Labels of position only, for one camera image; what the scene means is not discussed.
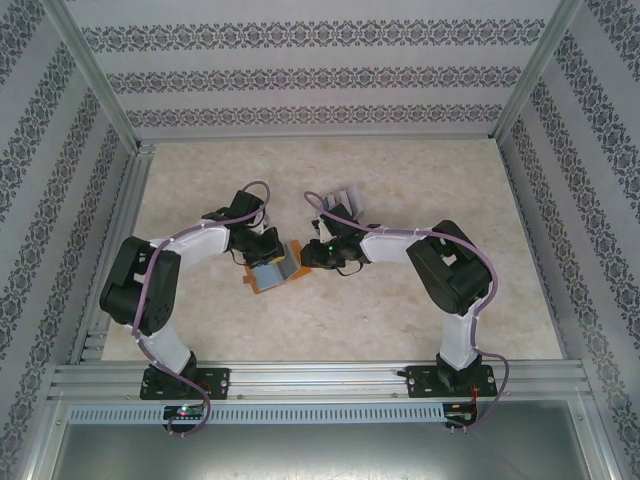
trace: ventilated metal strip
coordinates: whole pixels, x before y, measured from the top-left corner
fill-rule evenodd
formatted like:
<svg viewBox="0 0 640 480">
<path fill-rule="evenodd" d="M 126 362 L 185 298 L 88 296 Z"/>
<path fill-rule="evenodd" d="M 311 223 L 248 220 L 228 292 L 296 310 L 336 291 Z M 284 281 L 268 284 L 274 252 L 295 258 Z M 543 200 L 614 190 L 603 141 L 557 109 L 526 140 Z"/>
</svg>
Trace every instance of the ventilated metal strip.
<svg viewBox="0 0 640 480">
<path fill-rule="evenodd" d="M 73 406 L 69 425 L 157 425 L 163 405 Z M 218 425 L 444 422 L 441 403 L 346 405 L 215 405 L 207 423 Z M 192 424 L 196 420 L 176 420 Z"/>
</svg>

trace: purple cable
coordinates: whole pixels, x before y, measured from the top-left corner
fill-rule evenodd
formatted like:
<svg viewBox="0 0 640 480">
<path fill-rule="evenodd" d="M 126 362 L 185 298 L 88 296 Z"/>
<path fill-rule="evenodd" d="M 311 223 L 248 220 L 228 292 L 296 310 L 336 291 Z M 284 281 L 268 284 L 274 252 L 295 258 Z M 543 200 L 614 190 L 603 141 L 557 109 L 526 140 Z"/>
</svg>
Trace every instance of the purple cable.
<svg viewBox="0 0 640 480">
<path fill-rule="evenodd" d="M 250 213 L 249 215 L 245 215 L 244 217 L 233 218 L 233 219 L 230 219 L 230 220 L 222 220 L 222 221 L 219 221 L 219 222 L 198 224 L 198 225 L 194 225 L 193 227 L 189 227 L 189 228 L 187 228 L 185 230 L 182 230 L 181 232 L 173 234 L 170 238 L 167 238 L 165 241 L 163 241 L 160 245 L 158 245 L 156 247 L 155 251 L 151 255 L 151 258 L 149 259 L 149 265 L 147 266 L 147 272 L 145 274 L 144 281 L 142 283 L 142 291 L 140 292 L 140 299 L 138 300 L 138 308 L 136 310 L 136 315 L 135 315 L 134 320 L 133 320 L 133 326 L 131 328 L 131 335 L 133 335 L 133 337 L 136 339 L 136 343 L 138 344 L 138 347 L 140 347 L 140 350 L 142 350 L 142 353 L 144 353 L 144 355 L 151 361 L 152 365 L 155 368 L 157 368 L 158 370 L 166 373 L 167 375 L 175 378 L 176 380 L 178 380 L 178 381 L 190 386 L 191 388 L 195 389 L 196 391 L 198 391 L 198 393 L 200 393 L 202 395 L 203 403 L 205 403 L 206 406 L 207 406 L 207 413 L 206 413 L 206 415 L 204 415 L 202 417 L 202 420 L 200 421 L 200 423 L 198 423 L 195 427 L 193 427 L 188 432 L 182 432 L 180 434 L 180 436 L 183 437 L 183 438 L 196 433 L 198 430 L 200 430 L 204 426 L 205 423 L 207 423 L 207 420 L 209 419 L 209 416 L 211 414 L 211 399 L 209 398 L 209 395 L 207 394 L 207 392 L 202 387 L 200 387 L 196 383 L 192 382 L 188 378 L 185 378 L 185 377 L 181 376 L 180 374 L 175 373 L 175 372 L 171 371 L 170 369 L 168 369 L 167 367 L 165 367 L 164 365 L 162 365 L 158 361 L 158 359 L 155 358 L 153 356 L 153 354 L 149 350 L 147 350 L 147 348 L 144 346 L 144 344 L 140 340 L 140 336 L 141 336 L 141 333 L 140 333 L 140 321 L 142 320 L 142 315 L 144 314 L 144 303 L 145 303 L 145 299 L 147 298 L 147 292 L 149 291 L 149 285 L 151 283 L 151 273 L 153 273 L 153 269 L 155 267 L 156 260 L 158 259 L 158 255 L 160 255 L 160 252 L 162 252 L 162 250 L 167 248 L 167 246 L 169 244 L 171 244 L 173 241 L 179 239 L 180 237 L 183 237 L 183 236 L 185 236 L 185 235 L 187 235 L 189 233 L 192 233 L 192 232 L 196 232 L 198 230 L 206 230 L 208 228 L 221 227 L 221 226 L 224 226 L 224 225 L 230 225 L 232 223 L 245 222 L 247 220 L 250 220 L 250 219 L 256 217 L 258 214 L 263 212 L 264 209 L 267 208 L 267 204 L 269 203 L 269 200 L 271 200 L 271 189 L 269 188 L 269 185 L 267 185 L 265 182 L 263 182 L 261 180 L 256 180 L 254 182 L 251 182 L 251 183 L 248 183 L 247 185 L 245 185 L 242 188 L 242 190 L 246 191 L 247 189 L 253 187 L 254 185 L 262 185 L 265 188 L 266 192 L 267 192 L 266 193 L 266 197 L 264 199 L 264 202 L 262 203 L 262 205 L 260 205 L 260 208 L 258 208 L 255 212 Z M 172 417 L 169 420 L 169 423 L 167 425 L 167 430 L 169 431 L 169 435 L 171 435 L 171 436 L 173 436 L 176 433 L 173 430 L 171 430 L 171 425 L 173 424 L 173 421 L 176 418 L 177 417 Z"/>
<path fill-rule="evenodd" d="M 316 204 L 312 198 L 316 198 L 317 200 L 320 201 L 320 204 Z M 482 417 L 478 418 L 476 420 L 476 422 L 467 427 L 469 429 L 474 428 L 475 426 L 477 426 L 481 420 L 484 420 L 487 415 L 491 412 L 491 410 L 493 410 L 493 408 L 495 407 L 495 405 L 498 403 L 498 401 L 500 400 L 500 397 L 502 397 L 502 394 L 504 393 L 504 389 L 507 387 L 507 382 L 509 381 L 509 361 L 502 355 L 500 355 L 499 353 L 491 353 L 491 352 L 485 352 L 483 350 L 480 350 L 476 344 L 476 329 L 478 327 L 478 315 L 480 314 L 480 312 L 482 310 L 484 310 L 486 308 L 487 305 L 489 305 L 489 303 L 491 302 L 491 300 L 493 300 L 493 298 L 496 296 L 496 293 L 498 291 L 498 273 L 496 272 L 495 267 L 493 266 L 493 263 L 491 263 L 491 260 L 489 260 L 489 257 L 487 257 L 480 249 L 478 249 L 475 245 L 472 245 L 471 243 L 462 240 L 461 238 L 458 238 L 454 235 L 449 235 L 447 233 L 441 233 L 441 232 L 432 232 L 431 230 L 402 230 L 402 229 L 391 229 L 391 228 L 371 228 L 371 227 L 367 227 L 365 225 L 360 225 L 359 223 L 356 222 L 351 222 L 349 220 L 345 220 L 344 218 L 338 217 L 337 215 L 334 215 L 330 212 L 327 212 L 323 207 L 322 207 L 322 202 L 324 201 L 323 198 L 318 195 L 315 192 L 304 192 L 304 199 L 307 201 L 307 203 L 309 203 L 309 205 L 311 205 L 313 208 L 315 208 L 318 212 L 320 212 L 322 215 L 325 215 L 326 217 L 329 217 L 333 220 L 336 220 L 337 222 L 343 223 L 345 225 L 349 225 L 350 227 L 354 227 L 357 228 L 359 230 L 365 231 L 365 232 L 370 232 L 370 233 L 401 233 L 401 234 L 406 234 L 406 233 L 412 233 L 414 235 L 425 235 L 428 237 L 436 237 L 436 238 L 442 238 L 444 240 L 449 240 L 453 243 L 457 243 L 458 245 L 466 248 L 467 250 L 470 250 L 471 252 L 475 253 L 478 258 L 482 261 L 482 263 L 484 264 L 485 267 L 487 267 L 487 270 L 489 270 L 489 273 L 491 274 L 491 290 L 489 291 L 489 294 L 485 297 L 485 299 L 482 301 L 482 303 L 480 303 L 480 305 L 478 305 L 478 308 L 475 309 L 475 311 L 473 312 L 473 317 L 471 320 L 471 347 L 473 348 L 473 350 L 479 354 L 479 355 L 483 355 L 486 357 L 490 357 L 490 358 L 497 358 L 499 360 L 502 360 L 502 363 L 504 363 L 504 378 L 502 379 L 502 384 L 500 385 L 500 388 L 498 389 L 498 393 L 495 396 L 495 398 L 493 399 L 493 401 L 489 404 L 489 406 L 487 407 L 486 411 L 484 412 L 484 414 L 482 415 Z"/>
</svg>

